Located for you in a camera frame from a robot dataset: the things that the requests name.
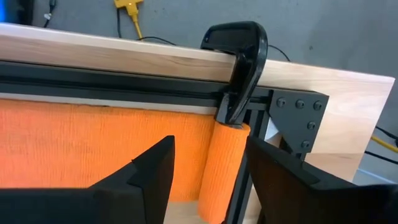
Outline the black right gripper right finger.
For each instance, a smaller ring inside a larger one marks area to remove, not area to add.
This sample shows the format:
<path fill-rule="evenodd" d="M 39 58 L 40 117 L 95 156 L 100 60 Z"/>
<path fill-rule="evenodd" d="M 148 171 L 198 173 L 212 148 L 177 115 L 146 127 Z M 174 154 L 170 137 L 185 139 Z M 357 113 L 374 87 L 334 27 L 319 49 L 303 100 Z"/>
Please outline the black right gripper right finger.
<path fill-rule="evenodd" d="M 266 223 L 397 223 L 397 186 L 358 186 L 249 137 L 248 168 Z"/>

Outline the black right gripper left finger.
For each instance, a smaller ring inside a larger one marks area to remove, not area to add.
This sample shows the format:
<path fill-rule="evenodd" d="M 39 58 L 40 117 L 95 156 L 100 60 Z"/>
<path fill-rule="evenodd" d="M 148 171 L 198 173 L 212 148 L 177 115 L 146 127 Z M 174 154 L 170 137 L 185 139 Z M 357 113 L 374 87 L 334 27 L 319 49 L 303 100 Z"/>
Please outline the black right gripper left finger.
<path fill-rule="evenodd" d="M 1 223 L 163 223 L 174 164 L 169 135 L 85 189 L 2 189 Z"/>

